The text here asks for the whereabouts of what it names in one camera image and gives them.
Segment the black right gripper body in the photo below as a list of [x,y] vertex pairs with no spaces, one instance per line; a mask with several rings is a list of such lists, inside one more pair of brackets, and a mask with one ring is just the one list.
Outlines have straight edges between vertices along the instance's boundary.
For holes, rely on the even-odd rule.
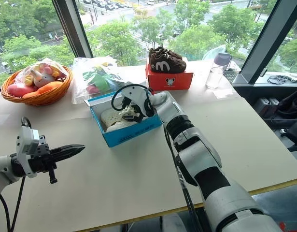
[[123,116],[142,116],[140,108],[132,104],[129,98],[124,97],[123,103],[127,104],[127,107],[123,110]]

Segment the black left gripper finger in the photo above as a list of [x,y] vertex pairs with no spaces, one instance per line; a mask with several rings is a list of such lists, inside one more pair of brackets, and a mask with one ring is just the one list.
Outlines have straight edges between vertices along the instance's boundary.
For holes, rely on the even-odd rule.
[[54,162],[59,162],[68,159],[76,154],[80,153],[82,148],[67,148],[67,149],[53,149],[51,150],[51,155]]
[[51,155],[76,155],[85,149],[84,145],[64,145],[50,150]]

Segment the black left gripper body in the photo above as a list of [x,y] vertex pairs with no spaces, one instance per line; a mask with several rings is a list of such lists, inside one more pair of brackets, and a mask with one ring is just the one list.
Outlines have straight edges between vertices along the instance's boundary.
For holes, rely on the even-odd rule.
[[50,183],[57,182],[54,169],[57,168],[54,162],[54,157],[50,153],[48,144],[46,143],[45,136],[40,136],[39,145],[34,154],[30,156],[28,163],[34,173],[49,173]]

